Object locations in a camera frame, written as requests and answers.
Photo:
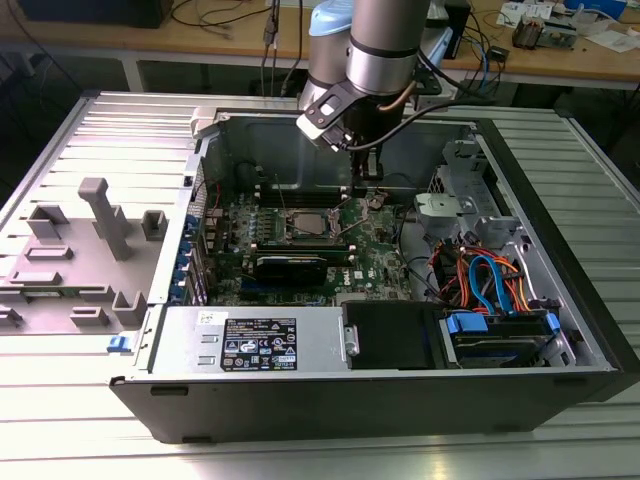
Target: motherboard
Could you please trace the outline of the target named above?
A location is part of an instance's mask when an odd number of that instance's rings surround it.
[[[239,194],[209,209],[209,305],[409,300],[395,246],[395,208],[373,194],[337,196],[329,207],[331,200]]]

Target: blue cable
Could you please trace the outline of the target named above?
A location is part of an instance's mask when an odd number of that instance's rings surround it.
[[[473,38],[465,38],[471,45],[475,46],[480,50],[480,54],[482,55],[482,66],[484,69],[484,75],[482,76],[482,80],[480,81],[480,91],[484,89],[485,83],[487,81],[487,77],[489,76],[489,62],[487,60],[487,53],[482,48],[482,45],[477,40]]]
[[[482,296],[480,290],[478,289],[478,280],[476,278],[476,268],[481,261],[485,261],[489,264],[491,268],[491,272],[493,273],[493,278],[495,279],[496,284],[496,293],[498,294],[498,301],[500,302],[500,308],[507,313],[513,313],[513,307],[511,306],[511,300],[509,299],[509,295],[504,291],[504,285],[502,283],[502,273],[500,272],[500,267],[493,261],[490,257],[486,255],[478,255],[471,261],[469,265],[469,285],[471,286],[471,291],[478,299],[480,303],[482,303],[489,314],[494,315],[496,313],[495,308],[491,305],[491,302]]]

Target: computer tower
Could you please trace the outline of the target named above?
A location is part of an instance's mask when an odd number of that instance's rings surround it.
[[[158,28],[173,0],[18,0],[29,20]]]
[[[471,6],[467,0],[446,0],[444,8],[447,10],[447,14],[449,14],[449,26],[453,30],[453,36],[444,54],[444,58],[456,58],[462,36],[464,35],[464,28],[467,25],[467,20],[471,13]]]

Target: robotic arm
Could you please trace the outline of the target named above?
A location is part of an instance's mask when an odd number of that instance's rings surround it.
[[[444,56],[452,32],[443,2],[329,0],[314,9],[297,125],[317,145],[351,151],[352,187],[383,177],[378,140],[402,121],[418,51],[434,64]]]

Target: power supply label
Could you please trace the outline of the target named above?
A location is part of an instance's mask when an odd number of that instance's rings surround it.
[[[295,318],[228,318],[221,366],[225,372],[297,370]]]

